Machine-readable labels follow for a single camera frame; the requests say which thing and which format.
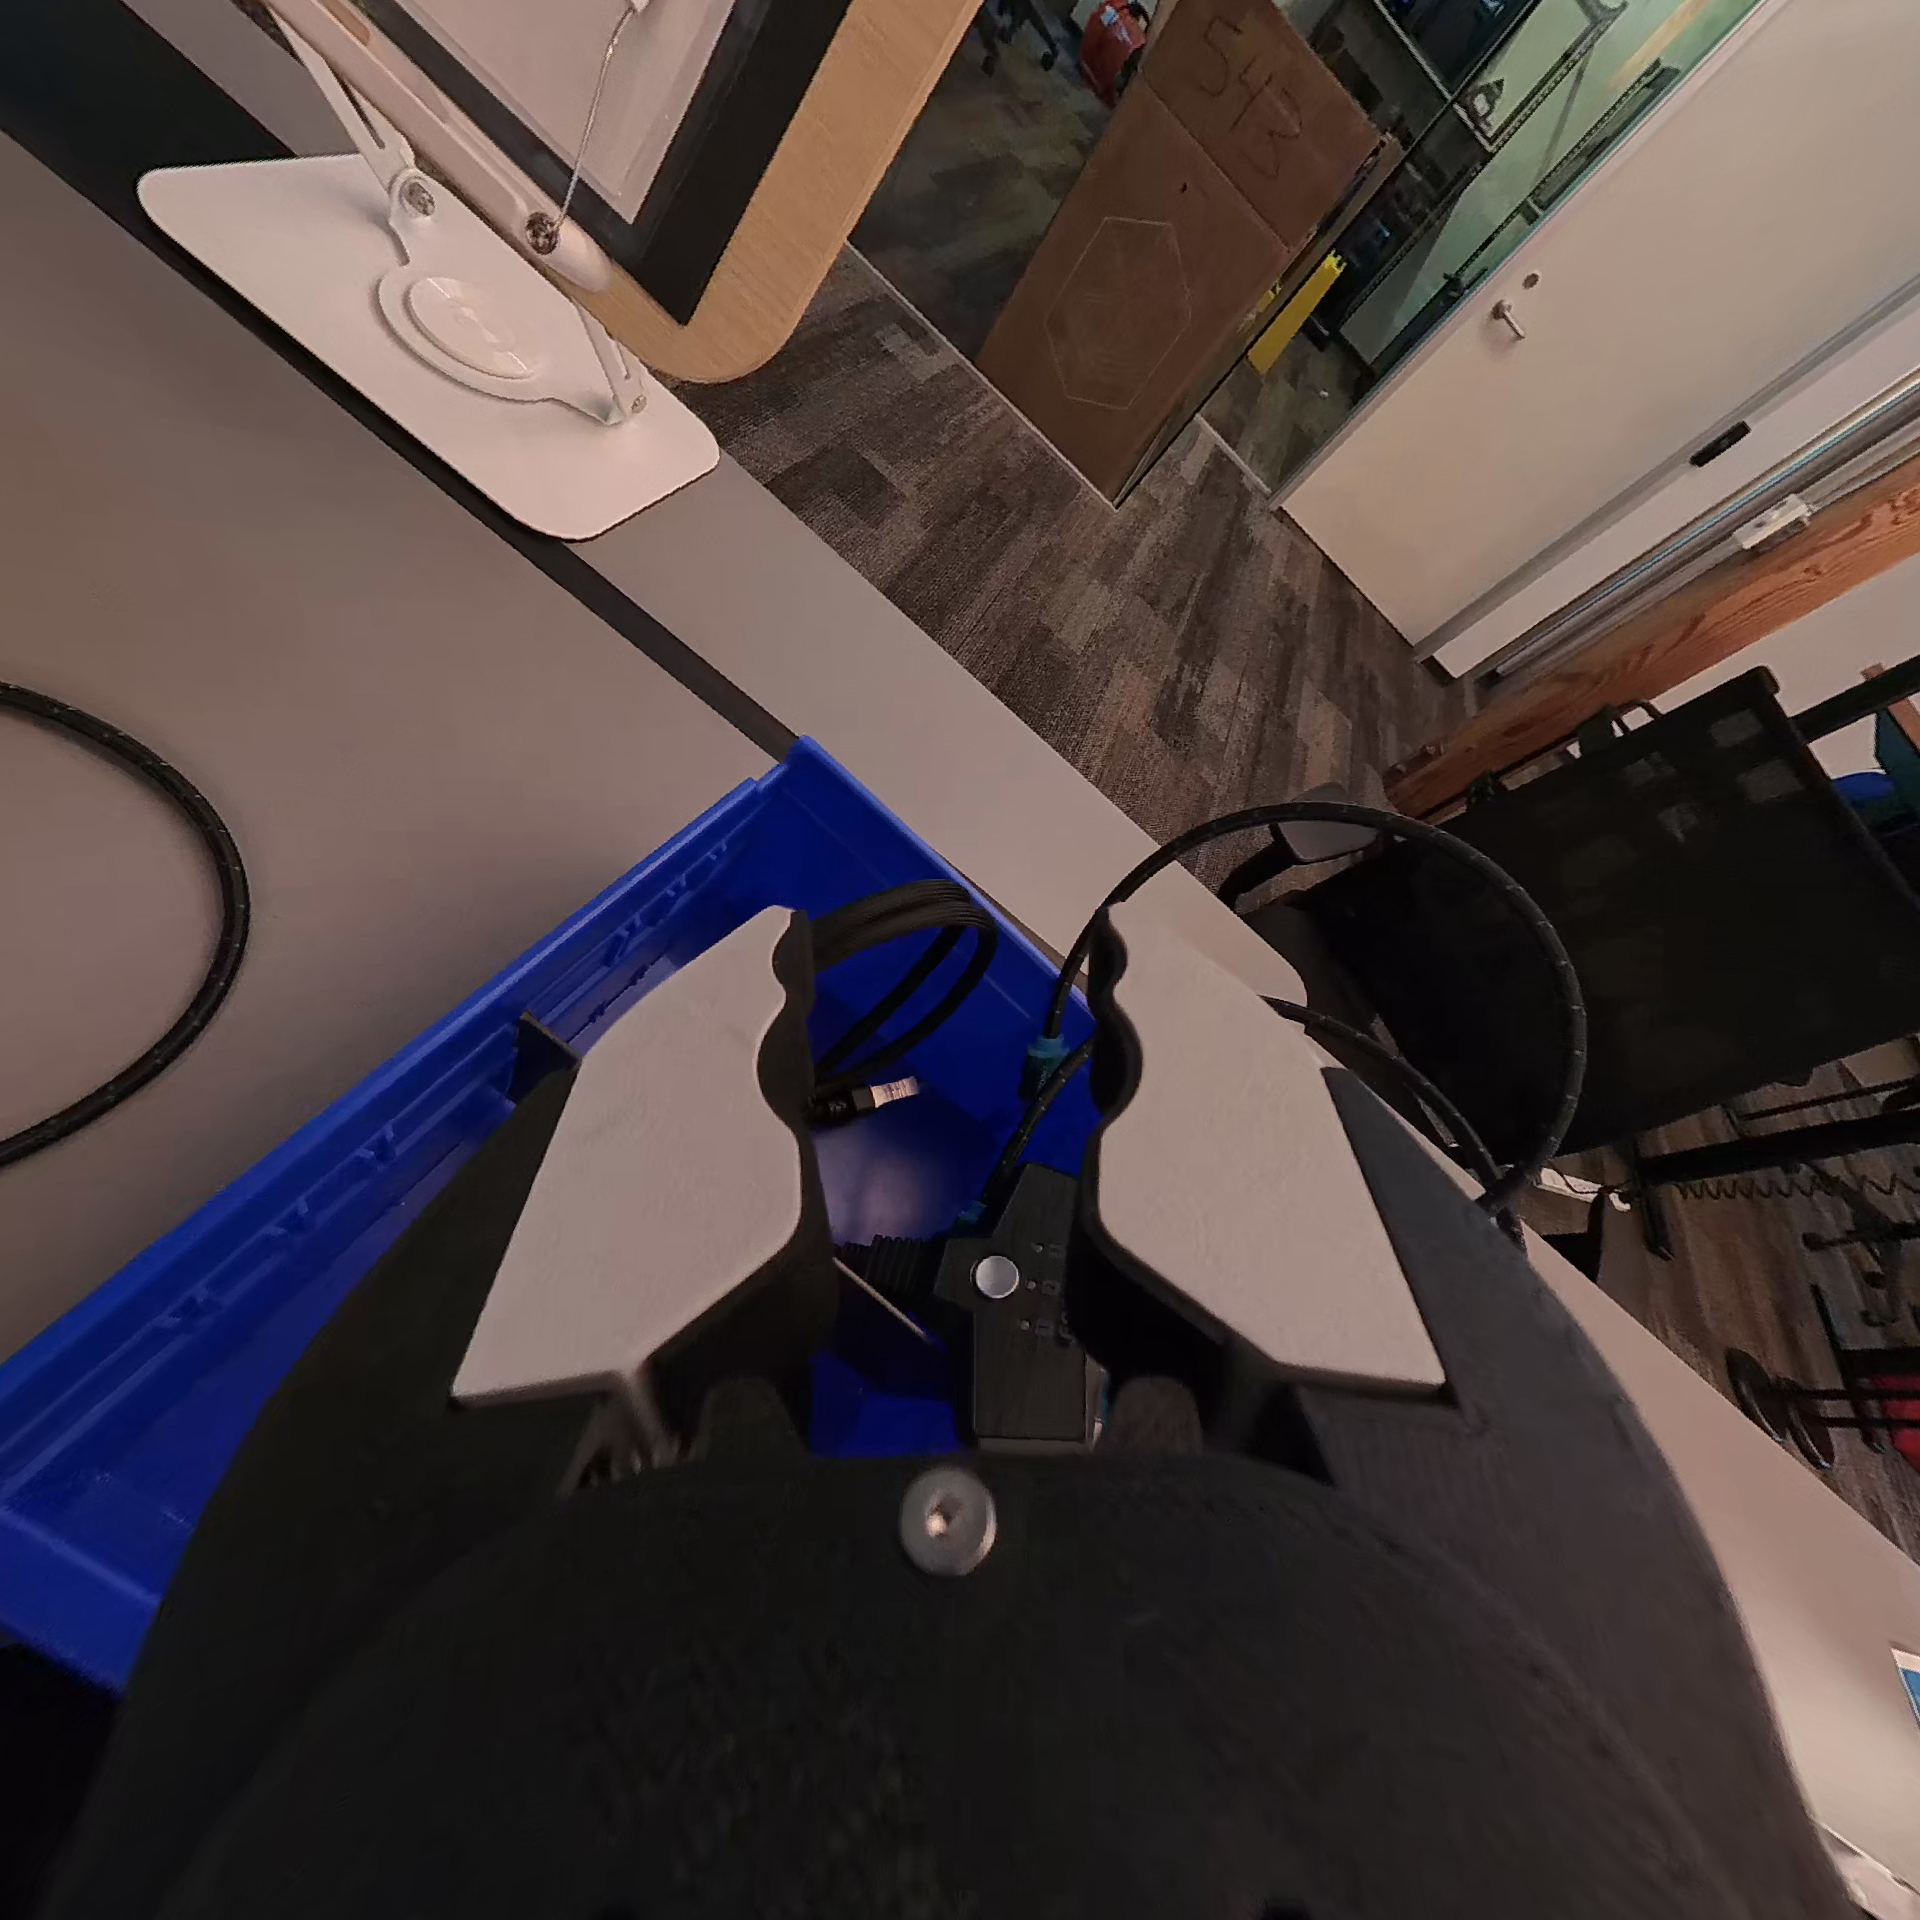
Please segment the black hdmi switch box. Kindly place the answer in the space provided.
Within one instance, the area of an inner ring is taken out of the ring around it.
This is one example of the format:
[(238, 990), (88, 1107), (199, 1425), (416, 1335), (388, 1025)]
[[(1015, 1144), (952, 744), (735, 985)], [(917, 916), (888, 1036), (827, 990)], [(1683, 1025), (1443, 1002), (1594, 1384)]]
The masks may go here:
[(984, 1232), (950, 1236), (934, 1272), (934, 1318), (962, 1364), (955, 1422), (979, 1452), (1088, 1452), (1103, 1371), (1067, 1315), (1076, 1182), (1019, 1167)]

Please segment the black stool base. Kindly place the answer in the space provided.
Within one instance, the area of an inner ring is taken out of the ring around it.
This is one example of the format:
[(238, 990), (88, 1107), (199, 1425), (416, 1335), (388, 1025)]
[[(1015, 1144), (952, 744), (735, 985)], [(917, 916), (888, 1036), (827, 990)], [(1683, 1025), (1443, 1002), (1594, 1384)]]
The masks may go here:
[(1748, 1422), (1916, 1554), (1916, 1304), (1747, 1268), (1719, 1377)]

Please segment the white cabinet door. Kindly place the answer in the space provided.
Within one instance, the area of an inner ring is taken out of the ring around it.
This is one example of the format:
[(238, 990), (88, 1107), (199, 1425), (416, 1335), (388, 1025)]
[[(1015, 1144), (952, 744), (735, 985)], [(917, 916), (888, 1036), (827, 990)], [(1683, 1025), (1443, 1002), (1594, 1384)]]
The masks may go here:
[(1284, 513), (1412, 648), (1485, 658), (1767, 451), (1916, 286), (1918, 4), (1756, 4), (1374, 392)]

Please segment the blue plastic bin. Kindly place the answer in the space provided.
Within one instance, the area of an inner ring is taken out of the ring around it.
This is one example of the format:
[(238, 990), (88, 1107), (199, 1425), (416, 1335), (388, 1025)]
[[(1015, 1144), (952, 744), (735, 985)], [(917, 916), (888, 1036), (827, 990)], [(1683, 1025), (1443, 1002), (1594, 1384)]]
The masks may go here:
[[(5, 1641), (119, 1692), (188, 1536), (282, 1378), (348, 1291), (511, 1116), (520, 1017), (586, 1055), (629, 1004), (767, 905), (810, 916), (957, 880), (802, 740), (471, 992), (77, 1308), (5, 1360)], [(930, 1240), (1022, 1113), (1059, 962), (1003, 928), (984, 980), (908, 1057), (919, 1096), (823, 1138), (832, 1236)]]

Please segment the yellow object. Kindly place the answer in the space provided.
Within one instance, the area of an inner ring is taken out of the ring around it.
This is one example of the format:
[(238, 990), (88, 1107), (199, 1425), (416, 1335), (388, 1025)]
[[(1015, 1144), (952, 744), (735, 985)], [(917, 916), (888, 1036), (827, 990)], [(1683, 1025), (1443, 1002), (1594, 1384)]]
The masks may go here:
[(1347, 273), (1349, 262), (1341, 251), (1328, 251), (1302, 284), (1283, 302), (1276, 313), (1261, 320), (1259, 331), (1251, 342), (1243, 362), (1259, 378), (1269, 378), (1284, 347), (1302, 331), (1315, 310), (1336, 286)]

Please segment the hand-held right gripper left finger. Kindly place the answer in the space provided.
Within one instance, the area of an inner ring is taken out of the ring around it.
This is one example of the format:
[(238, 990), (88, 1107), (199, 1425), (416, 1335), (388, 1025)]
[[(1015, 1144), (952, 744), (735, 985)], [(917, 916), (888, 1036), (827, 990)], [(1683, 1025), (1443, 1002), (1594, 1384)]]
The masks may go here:
[(810, 919), (771, 905), (590, 1043), (450, 1395), (610, 1396), (643, 1449), (684, 1449), (716, 1387), (810, 1427), (837, 1318), (810, 1135)]

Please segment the black mesh office chair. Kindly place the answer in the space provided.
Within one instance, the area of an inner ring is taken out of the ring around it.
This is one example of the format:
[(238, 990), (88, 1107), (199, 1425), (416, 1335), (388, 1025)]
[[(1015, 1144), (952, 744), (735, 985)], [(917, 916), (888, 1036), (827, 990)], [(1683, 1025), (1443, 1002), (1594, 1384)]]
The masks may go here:
[[(1765, 667), (1464, 807), (1560, 946), (1588, 1041), (1578, 1154), (1916, 1033), (1916, 889), (1835, 790)], [(1503, 899), (1423, 843), (1374, 842), (1288, 896), (1398, 1055), (1501, 1164), (1566, 1082), (1560, 992)]]

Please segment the rounded wooden panel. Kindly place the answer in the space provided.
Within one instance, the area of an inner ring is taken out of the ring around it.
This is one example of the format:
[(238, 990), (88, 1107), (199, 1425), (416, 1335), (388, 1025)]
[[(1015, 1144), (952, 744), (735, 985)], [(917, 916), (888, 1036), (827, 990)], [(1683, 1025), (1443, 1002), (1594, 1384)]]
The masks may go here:
[(971, 18), (959, 2), (750, 4), (726, 88), (703, 88), (694, 131), (608, 265), (557, 248), (541, 263), (647, 369), (731, 383), (802, 320), (858, 215), (904, 142)]

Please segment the brown cardboard box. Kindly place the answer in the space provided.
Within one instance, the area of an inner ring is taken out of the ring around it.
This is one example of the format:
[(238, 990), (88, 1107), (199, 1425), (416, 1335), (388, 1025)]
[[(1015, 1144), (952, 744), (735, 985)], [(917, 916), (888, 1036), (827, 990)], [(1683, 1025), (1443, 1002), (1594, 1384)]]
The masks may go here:
[(1382, 146), (1283, 4), (1166, 7), (981, 375), (1120, 502)]

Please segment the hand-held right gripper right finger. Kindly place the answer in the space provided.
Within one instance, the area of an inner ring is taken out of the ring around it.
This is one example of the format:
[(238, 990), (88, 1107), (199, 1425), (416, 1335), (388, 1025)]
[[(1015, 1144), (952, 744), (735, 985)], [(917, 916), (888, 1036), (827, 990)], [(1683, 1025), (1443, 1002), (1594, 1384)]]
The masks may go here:
[(1110, 1415), (1136, 1384), (1247, 1448), (1280, 1395), (1427, 1404), (1448, 1378), (1301, 1030), (1139, 905), (1088, 948), (1094, 1127), (1071, 1224), (1071, 1328)]

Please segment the red object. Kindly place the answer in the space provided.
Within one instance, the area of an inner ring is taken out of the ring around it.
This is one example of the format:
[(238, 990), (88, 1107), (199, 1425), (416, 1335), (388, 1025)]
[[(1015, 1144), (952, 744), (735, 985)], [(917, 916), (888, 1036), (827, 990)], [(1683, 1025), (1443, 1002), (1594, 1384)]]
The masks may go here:
[(1155, 25), (1156, 4), (1147, 2), (1088, 2), (1086, 22), (1076, 40), (1076, 68), (1080, 81), (1106, 107), (1120, 104), (1134, 73), (1144, 58)]

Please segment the wooden beam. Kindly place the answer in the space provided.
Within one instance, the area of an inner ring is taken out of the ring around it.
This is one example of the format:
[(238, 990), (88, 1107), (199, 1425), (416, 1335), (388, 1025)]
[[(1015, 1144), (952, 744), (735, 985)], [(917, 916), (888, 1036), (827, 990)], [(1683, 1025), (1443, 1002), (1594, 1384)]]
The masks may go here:
[(1812, 514), (1803, 530), (1716, 562), (1494, 692), (1470, 723), (1382, 780), (1392, 810), (1427, 819), (1474, 783), (1548, 753), (1604, 706), (1651, 702), (1828, 607), (1918, 551), (1918, 459)]

